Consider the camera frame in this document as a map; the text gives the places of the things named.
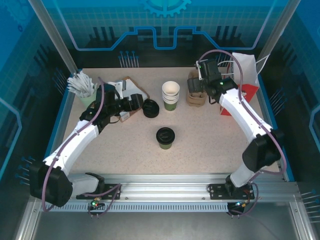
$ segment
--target cup lid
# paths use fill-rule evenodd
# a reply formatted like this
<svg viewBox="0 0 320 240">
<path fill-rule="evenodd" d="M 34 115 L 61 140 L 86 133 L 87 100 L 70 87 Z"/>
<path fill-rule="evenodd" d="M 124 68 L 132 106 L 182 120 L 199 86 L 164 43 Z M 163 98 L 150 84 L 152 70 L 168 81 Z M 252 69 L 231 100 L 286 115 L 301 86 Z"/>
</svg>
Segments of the cup lid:
<svg viewBox="0 0 320 240">
<path fill-rule="evenodd" d="M 159 115 L 159 109 L 159 105 L 151 99 L 146 99 L 142 105 L 143 114 L 150 119 Z"/>
<path fill-rule="evenodd" d="M 175 132 L 169 127 L 162 127 L 156 132 L 156 140 L 162 145 L 172 144 L 175 137 Z"/>
</svg>

